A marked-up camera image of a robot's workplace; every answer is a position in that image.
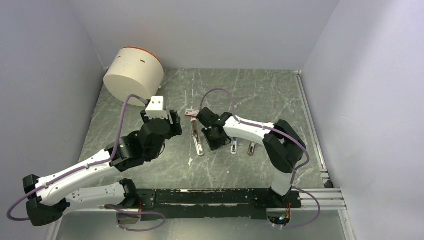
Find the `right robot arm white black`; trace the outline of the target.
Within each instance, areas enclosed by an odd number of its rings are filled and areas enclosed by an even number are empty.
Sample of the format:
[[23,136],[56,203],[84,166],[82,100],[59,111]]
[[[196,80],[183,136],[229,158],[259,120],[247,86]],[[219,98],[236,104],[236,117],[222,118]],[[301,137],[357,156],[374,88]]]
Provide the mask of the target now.
[[275,207],[288,202],[295,167],[303,158],[306,145],[287,121],[257,122],[229,112],[218,115],[207,107],[199,111],[196,119],[203,125],[201,132],[212,151],[231,143],[233,138],[263,146],[275,169],[270,202]]

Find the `red white staple box sleeve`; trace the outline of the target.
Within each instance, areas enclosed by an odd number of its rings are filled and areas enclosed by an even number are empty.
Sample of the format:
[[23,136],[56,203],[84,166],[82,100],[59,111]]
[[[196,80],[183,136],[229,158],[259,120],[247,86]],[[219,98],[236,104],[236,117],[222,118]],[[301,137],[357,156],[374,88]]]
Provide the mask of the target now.
[[185,113],[184,113],[184,115],[186,117],[190,117],[190,118],[195,118],[198,114],[199,114],[199,110],[197,110],[197,109],[191,109],[191,108],[187,108],[185,110]]

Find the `beige brown small stapler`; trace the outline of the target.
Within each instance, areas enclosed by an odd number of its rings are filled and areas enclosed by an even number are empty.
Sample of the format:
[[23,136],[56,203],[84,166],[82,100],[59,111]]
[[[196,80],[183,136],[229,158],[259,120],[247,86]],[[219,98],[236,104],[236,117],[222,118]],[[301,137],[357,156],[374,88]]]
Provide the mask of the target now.
[[249,156],[253,156],[255,153],[255,147],[256,147],[256,143],[254,141],[251,141],[247,150],[247,154]]

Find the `long white stapler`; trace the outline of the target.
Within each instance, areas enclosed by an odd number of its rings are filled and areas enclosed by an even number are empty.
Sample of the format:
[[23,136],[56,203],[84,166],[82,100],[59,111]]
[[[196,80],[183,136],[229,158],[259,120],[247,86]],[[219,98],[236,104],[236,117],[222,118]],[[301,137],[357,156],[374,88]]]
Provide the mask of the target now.
[[198,126],[198,121],[195,118],[192,118],[190,120],[190,124],[191,124],[191,130],[192,130],[192,136],[193,136],[193,141],[195,144],[195,148],[196,148],[196,152],[198,156],[203,156],[204,155],[204,149],[203,149],[203,145],[200,139],[200,131],[199,131],[199,126]]

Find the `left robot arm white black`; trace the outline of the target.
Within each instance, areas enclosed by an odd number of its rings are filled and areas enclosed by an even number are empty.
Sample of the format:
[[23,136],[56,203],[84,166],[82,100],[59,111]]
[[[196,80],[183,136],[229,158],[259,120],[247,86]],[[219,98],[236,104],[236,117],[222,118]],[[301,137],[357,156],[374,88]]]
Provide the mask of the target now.
[[139,194],[130,179],[100,188],[87,185],[157,159],[165,142],[183,133],[181,118],[175,110],[142,110],[140,114],[140,130],[119,137],[89,159],[49,176],[24,177],[27,220],[34,227],[41,227],[85,206],[134,207]]

